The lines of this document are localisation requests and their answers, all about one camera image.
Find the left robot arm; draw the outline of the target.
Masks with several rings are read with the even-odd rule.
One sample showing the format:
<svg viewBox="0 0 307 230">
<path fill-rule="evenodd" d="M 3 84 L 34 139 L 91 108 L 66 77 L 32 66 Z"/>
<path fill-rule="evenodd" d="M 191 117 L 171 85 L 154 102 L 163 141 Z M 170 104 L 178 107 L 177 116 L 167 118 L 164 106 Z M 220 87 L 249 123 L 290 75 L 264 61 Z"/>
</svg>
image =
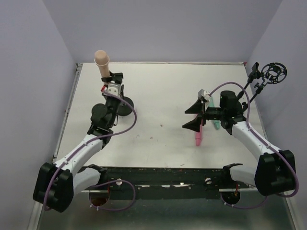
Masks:
<svg viewBox="0 0 307 230">
<path fill-rule="evenodd" d="M 44 163 L 38 172 L 33 200 L 44 210 L 63 212 L 74 196 L 98 184 L 104 168 L 85 166 L 85 163 L 102 150 L 115 135 L 112 131 L 119 109 L 126 105 L 123 84 L 111 82 L 104 85 L 102 95 L 105 103 L 92 108 L 91 125 L 83 138 L 70 153 L 55 163 Z"/>
</svg>

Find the black front mounting rail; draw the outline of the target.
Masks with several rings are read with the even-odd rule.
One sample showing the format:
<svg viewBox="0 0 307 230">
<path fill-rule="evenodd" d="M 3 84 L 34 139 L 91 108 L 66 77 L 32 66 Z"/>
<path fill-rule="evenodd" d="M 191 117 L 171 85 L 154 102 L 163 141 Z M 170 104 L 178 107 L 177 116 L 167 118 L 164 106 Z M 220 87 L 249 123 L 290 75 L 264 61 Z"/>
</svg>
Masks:
<svg viewBox="0 0 307 230">
<path fill-rule="evenodd" d="M 218 199 L 220 191 L 249 189 L 242 182 L 227 182 L 223 169 L 133 168 L 83 166 L 77 173 L 97 173 L 98 181 L 86 186 L 91 195 L 112 200 Z"/>
</svg>

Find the black tripod shock-mount stand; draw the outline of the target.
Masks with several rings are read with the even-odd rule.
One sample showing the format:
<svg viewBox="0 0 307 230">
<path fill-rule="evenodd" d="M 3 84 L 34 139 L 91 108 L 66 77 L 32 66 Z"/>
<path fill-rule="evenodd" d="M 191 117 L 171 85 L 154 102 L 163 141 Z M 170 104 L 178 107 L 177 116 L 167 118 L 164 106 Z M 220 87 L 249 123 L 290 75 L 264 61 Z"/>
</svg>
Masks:
<svg viewBox="0 0 307 230">
<path fill-rule="evenodd" d="M 257 83 L 263 86 L 263 89 L 267 85 L 281 83 L 287 77 L 286 66 L 279 62 L 266 64 L 260 72 L 262 77 L 259 80 L 262 80 L 262 82 Z"/>
</svg>

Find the aluminium extrusion frame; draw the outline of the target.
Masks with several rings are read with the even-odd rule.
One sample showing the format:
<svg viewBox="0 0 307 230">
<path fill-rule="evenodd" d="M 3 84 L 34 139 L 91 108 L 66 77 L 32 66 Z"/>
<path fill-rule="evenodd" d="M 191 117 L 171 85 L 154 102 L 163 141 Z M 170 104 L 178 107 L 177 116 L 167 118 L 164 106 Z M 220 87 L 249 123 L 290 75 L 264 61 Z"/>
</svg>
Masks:
<svg viewBox="0 0 307 230">
<path fill-rule="evenodd" d="M 81 75 L 81 71 L 83 66 L 85 65 L 85 63 L 77 63 L 76 64 L 76 72 L 75 72 L 75 76 L 73 79 L 73 84 L 72 84 L 72 88 L 71 88 L 71 92 L 69 95 L 69 100 L 65 109 L 65 113 L 64 113 L 64 118 L 63 118 L 63 122 L 61 125 L 61 130 L 59 133 L 59 137 L 57 139 L 56 142 L 56 146 L 55 146 L 55 150 L 53 152 L 53 155 L 51 157 L 48 158 L 47 162 L 51 163 L 54 162 L 54 160 L 57 158 L 58 153 L 59 153 L 59 149 L 60 149 L 60 145 L 61 145 L 61 141 L 64 135 L 64 131 L 65 131 L 65 127 L 66 127 L 66 123 L 68 121 L 68 117 L 70 114 L 70 110 L 71 110 L 71 105 L 74 99 L 74 95 L 77 89 L 77 85 L 78 85 L 78 81 Z M 29 220 L 29 224 L 27 229 L 28 230 L 37 230 L 39 229 L 40 226 L 40 219 L 41 219 L 41 215 L 43 214 L 44 210 L 43 210 L 43 205 L 36 202 L 34 203 L 33 209 L 32 209 L 32 213 L 31 213 L 31 217 Z"/>
</svg>

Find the black round-base clip stand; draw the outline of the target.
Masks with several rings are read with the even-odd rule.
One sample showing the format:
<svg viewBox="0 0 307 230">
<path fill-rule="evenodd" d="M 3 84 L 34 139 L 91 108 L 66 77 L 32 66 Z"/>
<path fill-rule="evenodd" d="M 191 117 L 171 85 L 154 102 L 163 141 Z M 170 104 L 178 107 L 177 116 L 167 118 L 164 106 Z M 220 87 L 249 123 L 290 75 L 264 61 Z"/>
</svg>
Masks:
<svg viewBox="0 0 307 230">
<path fill-rule="evenodd" d="M 131 98 L 124 94 L 123 73 L 112 73 L 102 76 L 101 81 L 103 87 L 101 89 L 102 96 L 106 100 L 106 106 L 115 108 L 116 114 L 119 116 L 128 116 L 132 113 L 134 103 Z"/>
</svg>

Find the pink microphone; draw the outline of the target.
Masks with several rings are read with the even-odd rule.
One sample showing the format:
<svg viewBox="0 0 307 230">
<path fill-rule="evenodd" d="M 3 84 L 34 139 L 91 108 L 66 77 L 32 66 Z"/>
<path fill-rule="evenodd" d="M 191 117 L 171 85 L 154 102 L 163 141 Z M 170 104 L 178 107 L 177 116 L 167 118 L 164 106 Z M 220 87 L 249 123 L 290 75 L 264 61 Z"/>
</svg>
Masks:
<svg viewBox="0 0 307 230">
<path fill-rule="evenodd" d="M 202 127 L 203 127 L 203 122 L 200 124 L 200 130 L 199 132 L 195 133 L 195 145 L 200 146 L 202 142 Z"/>
</svg>

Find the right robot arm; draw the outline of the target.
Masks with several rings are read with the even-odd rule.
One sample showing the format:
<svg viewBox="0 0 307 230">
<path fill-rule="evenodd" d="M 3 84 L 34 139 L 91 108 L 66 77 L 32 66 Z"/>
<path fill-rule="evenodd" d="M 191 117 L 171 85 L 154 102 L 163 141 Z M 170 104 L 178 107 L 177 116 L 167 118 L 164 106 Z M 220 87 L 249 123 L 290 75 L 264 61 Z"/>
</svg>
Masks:
<svg viewBox="0 0 307 230">
<path fill-rule="evenodd" d="M 182 127 L 200 132 L 207 120 L 220 121 L 221 127 L 239 140 L 258 164 L 256 167 L 234 163 L 223 167 L 225 183 L 249 184 L 263 195 L 269 196 L 295 190 L 295 158 L 291 151 L 281 150 L 265 140 L 248 122 L 242 106 L 233 91 L 220 93 L 219 107 L 210 106 L 208 92 L 200 90 L 197 101 L 185 113 L 195 118 Z"/>
</svg>

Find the peach microphone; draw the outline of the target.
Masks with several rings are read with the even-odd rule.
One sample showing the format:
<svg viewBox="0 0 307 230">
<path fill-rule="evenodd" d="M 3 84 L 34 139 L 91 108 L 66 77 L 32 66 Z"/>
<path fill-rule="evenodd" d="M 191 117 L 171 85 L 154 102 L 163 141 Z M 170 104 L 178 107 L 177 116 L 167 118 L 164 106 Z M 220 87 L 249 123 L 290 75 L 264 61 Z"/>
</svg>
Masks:
<svg viewBox="0 0 307 230">
<path fill-rule="evenodd" d="M 109 71 L 109 61 L 110 58 L 106 51 L 97 50 L 95 52 L 94 62 L 98 66 L 102 78 L 108 78 L 111 76 Z"/>
</svg>

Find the teal microphone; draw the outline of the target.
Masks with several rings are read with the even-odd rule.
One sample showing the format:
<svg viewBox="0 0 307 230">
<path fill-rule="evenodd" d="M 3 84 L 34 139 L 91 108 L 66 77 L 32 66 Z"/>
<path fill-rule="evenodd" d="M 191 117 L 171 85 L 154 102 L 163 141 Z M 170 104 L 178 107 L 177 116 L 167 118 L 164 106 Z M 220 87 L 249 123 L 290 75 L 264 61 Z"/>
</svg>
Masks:
<svg viewBox="0 0 307 230">
<path fill-rule="evenodd" d="M 214 100 L 213 100 L 212 96 L 211 96 L 211 99 L 210 99 L 209 107 L 214 107 Z M 219 120 L 212 120 L 212 124 L 214 125 L 214 128 L 216 130 L 220 129 L 220 121 Z"/>
</svg>

